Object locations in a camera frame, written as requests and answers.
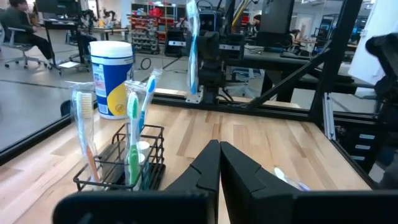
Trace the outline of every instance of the wooden tabletop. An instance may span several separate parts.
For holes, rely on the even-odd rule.
[[[266,104],[297,107],[275,101]],[[95,114],[99,152],[123,122]],[[210,139],[219,139],[230,142],[269,171],[280,167],[290,178],[313,190],[369,190],[312,123],[160,105],[150,106],[146,123],[165,127],[167,168],[162,189],[188,167]],[[72,178],[82,165],[75,124],[4,164],[0,167],[0,223],[51,223],[57,202],[76,192]],[[219,223],[229,223],[220,190]]]

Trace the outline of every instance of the black wire rack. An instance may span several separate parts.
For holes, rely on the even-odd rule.
[[[140,172],[133,184],[125,183],[125,165],[124,158],[127,154],[126,136],[129,123],[122,125],[112,138],[112,143],[98,156],[94,157],[97,165],[97,172],[101,174],[101,182],[90,180],[88,164],[74,176],[73,181],[77,185],[78,191],[93,190],[131,190],[139,184],[139,190],[157,190],[164,176],[166,166],[164,164],[163,148],[163,130],[164,127],[155,125],[144,125],[141,134],[141,141],[147,141],[150,144],[149,153],[143,164],[140,166]]]

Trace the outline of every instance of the blue toothbrush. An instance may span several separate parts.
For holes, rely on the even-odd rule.
[[[197,4],[195,1],[188,0],[187,1],[187,16],[189,18],[189,22],[191,25],[192,32],[192,45],[191,51],[189,53],[189,64],[188,64],[188,72],[190,76],[190,89],[191,94],[196,95],[197,93],[197,84],[196,84],[196,74],[198,70],[198,46],[197,46],[197,38],[199,35],[199,12],[197,8]]]
[[[141,117],[139,118],[139,131],[141,132],[143,127],[144,127],[144,121],[145,121],[145,112],[147,111],[147,107],[150,103],[150,98],[155,92],[156,88],[156,76],[151,75],[148,79],[147,82],[147,94],[145,96],[144,104],[142,104],[141,108]]]

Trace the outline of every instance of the office chair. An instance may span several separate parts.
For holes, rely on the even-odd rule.
[[[65,43],[68,44],[68,45],[77,47],[78,44],[77,44],[76,35],[70,30],[66,30],[66,32],[67,32],[67,35],[66,35],[66,38],[65,38]],[[78,58],[78,57],[80,57],[79,54],[73,54],[73,55],[69,56],[69,61],[73,62],[73,59]],[[88,63],[90,63],[90,56],[89,55],[84,55],[83,57],[85,58],[85,60]]]
[[[9,63],[15,62],[16,64],[18,64],[20,61],[25,62],[24,69],[27,69],[27,63],[28,63],[29,61],[31,61],[31,62],[37,62],[39,65],[40,65],[41,63],[43,63],[43,65],[44,65],[45,67],[50,68],[50,67],[47,66],[47,63],[46,63],[45,61],[43,61],[43,60],[40,60],[40,59],[38,59],[38,58],[33,58],[33,57],[28,57],[28,56],[26,56],[25,52],[28,51],[28,50],[30,50],[30,49],[32,49],[32,48],[34,47],[33,45],[30,45],[30,44],[20,44],[20,43],[15,43],[15,42],[14,42],[15,33],[16,33],[16,32],[25,32],[25,30],[23,30],[23,29],[16,29],[16,28],[13,28],[13,27],[9,27],[8,29],[11,30],[11,38],[10,38],[9,40],[6,39],[6,32],[5,32],[5,30],[2,28],[2,25],[1,25],[1,23],[0,23],[0,45],[3,46],[3,47],[8,47],[8,48],[11,48],[11,49],[17,49],[17,50],[22,51],[22,57],[14,58],[14,59],[11,59],[11,60],[5,62],[4,66],[5,66],[6,68],[9,68],[9,67],[10,67],[10,66],[9,66]]]
[[[248,96],[255,98],[260,95],[260,91],[249,86],[249,81],[255,78],[263,77],[265,75],[264,70],[256,68],[241,68],[231,67],[232,76],[236,76],[238,81],[237,85],[231,85],[225,87],[225,90],[232,96],[236,96],[238,93],[242,96]]]

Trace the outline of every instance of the blue label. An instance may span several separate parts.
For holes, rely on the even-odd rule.
[[[112,65],[92,63],[98,111],[110,116],[126,115],[126,87],[131,75],[132,60],[107,59]]]

